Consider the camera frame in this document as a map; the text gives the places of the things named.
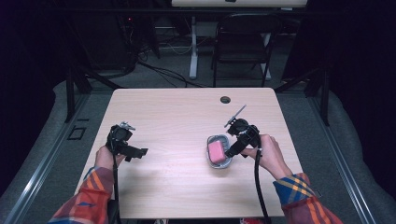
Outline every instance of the person's left hand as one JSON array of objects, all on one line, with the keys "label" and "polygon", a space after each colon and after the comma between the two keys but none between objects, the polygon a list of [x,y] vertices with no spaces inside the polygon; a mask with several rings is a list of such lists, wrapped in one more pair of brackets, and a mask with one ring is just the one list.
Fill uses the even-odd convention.
[{"label": "person's left hand", "polygon": [[[120,165],[123,159],[125,159],[126,156],[124,155],[117,155],[116,156],[116,162],[117,166]],[[99,148],[99,150],[96,152],[96,159],[95,159],[95,166],[99,167],[104,167],[109,170],[113,170],[113,154],[108,150],[106,146],[102,146]]]}]

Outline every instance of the plaid shirt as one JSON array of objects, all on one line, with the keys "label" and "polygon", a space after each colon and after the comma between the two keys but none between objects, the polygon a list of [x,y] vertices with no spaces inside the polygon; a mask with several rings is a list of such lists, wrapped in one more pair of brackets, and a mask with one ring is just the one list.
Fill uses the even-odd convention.
[{"label": "plaid shirt", "polygon": [[[107,202],[113,191],[113,172],[93,167],[79,192],[65,203],[49,223],[108,223]],[[274,182],[288,223],[342,223],[324,207],[309,187],[305,174],[287,176]]]}]

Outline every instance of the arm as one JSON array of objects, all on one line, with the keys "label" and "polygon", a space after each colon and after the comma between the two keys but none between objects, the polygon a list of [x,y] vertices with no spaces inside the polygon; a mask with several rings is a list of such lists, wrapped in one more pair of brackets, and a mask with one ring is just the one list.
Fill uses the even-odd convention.
[{"label": "arm", "polygon": [[[323,206],[310,188],[305,174],[294,175],[283,159],[278,142],[268,134],[261,136],[262,158],[260,166],[276,180],[274,186],[288,223],[342,223]],[[255,149],[245,149],[241,154],[256,157]]]},{"label": "arm", "polygon": [[[117,164],[124,159],[117,156]],[[78,194],[55,213],[49,223],[107,223],[107,203],[113,192],[113,155],[106,147],[96,153]]]}]

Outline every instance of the table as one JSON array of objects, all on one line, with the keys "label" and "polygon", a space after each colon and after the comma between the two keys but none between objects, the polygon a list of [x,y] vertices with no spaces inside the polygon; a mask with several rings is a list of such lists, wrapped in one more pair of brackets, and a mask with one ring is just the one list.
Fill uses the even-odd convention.
[{"label": "table", "polygon": [[[223,96],[231,102],[222,103]],[[238,118],[274,136],[290,169],[301,172],[272,89],[122,89],[112,95],[80,183],[110,127],[129,121],[136,128],[129,145],[147,147],[148,154],[120,165],[122,218],[262,217],[254,160],[238,155],[228,168],[214,169],[205,154],[211,135],[225,134],[230,144],[236,141],[224,125],[243,105]],[[269,216],[283,216],[274,179],[264,169],[260,176]]]},{"label": "table", "polygon": [[[307,0],[236,0],[226,2],[225,0],[172,0],[173,7],[305,7]],[[190,78],[197,78],[198,53],[196,42],[196,20],[191,18],[191,64]],[[266,64],[261,64],[264,71]],[[267,80],[271,79],[270,72],[267,73]]]}]

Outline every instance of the pink block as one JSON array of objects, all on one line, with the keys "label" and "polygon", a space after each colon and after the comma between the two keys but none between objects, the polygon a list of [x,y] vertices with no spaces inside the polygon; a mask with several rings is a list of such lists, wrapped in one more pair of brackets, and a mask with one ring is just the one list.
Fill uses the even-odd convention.
[{"label": "pink block", "polygon": [[208,145],[209,148],[209,159],[213,163],[220,163],[225,161],[226,157],[224,154],[224,148],[220,141],[212,142]]}]

